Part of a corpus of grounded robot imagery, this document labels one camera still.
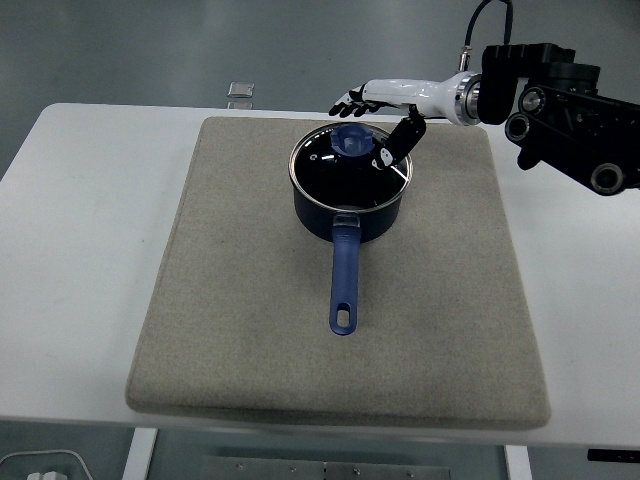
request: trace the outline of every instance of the lid knob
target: lid knob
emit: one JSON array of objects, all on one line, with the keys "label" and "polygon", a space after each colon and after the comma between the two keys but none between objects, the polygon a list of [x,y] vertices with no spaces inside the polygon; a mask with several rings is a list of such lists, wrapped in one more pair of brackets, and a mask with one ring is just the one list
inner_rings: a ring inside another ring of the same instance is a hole
[{"label": "lid knob", "polygon": [[347,123],[331,131],[331,148],[342,157],[359,158],[373,147],[373,132],[364,125]]}]

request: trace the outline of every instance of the blue handle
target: blue handle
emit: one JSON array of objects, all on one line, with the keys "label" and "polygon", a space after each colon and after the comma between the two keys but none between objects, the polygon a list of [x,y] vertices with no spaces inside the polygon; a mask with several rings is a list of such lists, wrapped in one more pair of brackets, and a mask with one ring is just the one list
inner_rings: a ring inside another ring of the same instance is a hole
[{"label": "blue handle", "polygon": [[[349,335],[356,329],[358,321],[358,257],[360,255],[359,226],[334,225],[333,280],[331,284],[331,310],[329,326],[337,335]],[[349,324],[338,324],[338,314],[346,311]]]}]

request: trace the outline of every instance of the blue saucepan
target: blue saucepan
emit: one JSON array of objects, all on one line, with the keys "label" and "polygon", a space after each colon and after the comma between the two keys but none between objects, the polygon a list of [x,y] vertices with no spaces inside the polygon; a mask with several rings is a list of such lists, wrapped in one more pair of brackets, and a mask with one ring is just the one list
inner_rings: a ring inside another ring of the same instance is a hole
[{"label": "blue saucepan", "polygon": [[360,123],[334,123],[306,135],[289,160],[294,206],[303,225],[333,242],[329,326],[349,335],[358,321],[360,244],[393,224],[411,180],[411,159],[379,170],[372,165],[389,134]]}]

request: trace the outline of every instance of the robotic arm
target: robotic arm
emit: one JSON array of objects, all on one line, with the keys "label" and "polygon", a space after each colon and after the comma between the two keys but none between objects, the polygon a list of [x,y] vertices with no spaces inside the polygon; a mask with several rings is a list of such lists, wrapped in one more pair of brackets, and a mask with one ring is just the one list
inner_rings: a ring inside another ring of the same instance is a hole
[{"label": "robotic arm", "polygon": [[[506,121],[505,135],[521,148],[523,170],[544,161],[600,195],[640,188],[640,106],[598,96],[600,68],[573,63],[574,56],[574,50],[549,43],[490,46],[482,75],[462,71],[444,82],[371,80],[347,92],[329,114],[358,117],[383,106],[409,108],[373,161],[379,169],[416,146],[425,118],[461,126]],[[523,77],[528,82],[511,114]]]}]

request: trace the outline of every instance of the gray felt mat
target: gray felt mat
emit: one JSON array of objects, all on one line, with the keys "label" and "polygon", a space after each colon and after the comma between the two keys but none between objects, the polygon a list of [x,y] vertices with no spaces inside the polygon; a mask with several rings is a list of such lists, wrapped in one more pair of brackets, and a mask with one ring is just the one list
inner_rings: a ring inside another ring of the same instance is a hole
[{"label": "gray felt mat", "polygon": [[204,122],[128,404],[266,423],[544,425],[544,376],[485,132],[428,127],[396,223],[361,249],[358,329],[339,337],[328,326],[332,245],[296,217],[287,168],[324,123]]}]

